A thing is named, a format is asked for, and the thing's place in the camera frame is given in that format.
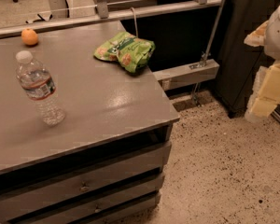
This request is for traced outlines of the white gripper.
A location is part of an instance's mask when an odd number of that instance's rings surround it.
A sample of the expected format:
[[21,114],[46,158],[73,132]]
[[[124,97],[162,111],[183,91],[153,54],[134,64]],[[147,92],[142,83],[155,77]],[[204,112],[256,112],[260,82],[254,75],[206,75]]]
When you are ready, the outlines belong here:
[[[280,60],[280,6],[268,21],[246,36],[244,43],[251,47],[264,46],[266,55]],[[252,91],[245,119],[255,123],[268,118],[280,105],[280,61],[259,68]]]

